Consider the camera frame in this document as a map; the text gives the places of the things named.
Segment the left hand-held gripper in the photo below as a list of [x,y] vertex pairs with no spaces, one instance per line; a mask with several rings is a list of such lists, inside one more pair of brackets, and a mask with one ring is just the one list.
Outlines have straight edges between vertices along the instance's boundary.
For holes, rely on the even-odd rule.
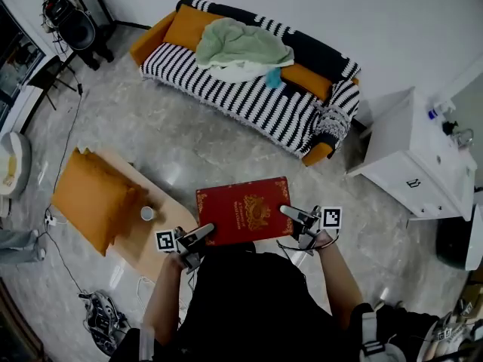
[[201,265],[201,251],[205,245],[205,237],[214,229],[214,224],[208,223],[191,232],[186,232],[179,226],[175,229],[156,231],[155,242],[157,251],[178,253],[186,266],[186,273],[189,274]]

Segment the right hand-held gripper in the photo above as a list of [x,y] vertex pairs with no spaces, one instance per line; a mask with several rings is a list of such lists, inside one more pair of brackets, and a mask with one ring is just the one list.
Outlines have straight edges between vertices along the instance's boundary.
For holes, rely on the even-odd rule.
[[342,225],[342,207],[320,207],[311,211],[282,205],[280,212],[289,217],[300,227],[295,234],[296,250],[312,253],[334,244],[340,235]]

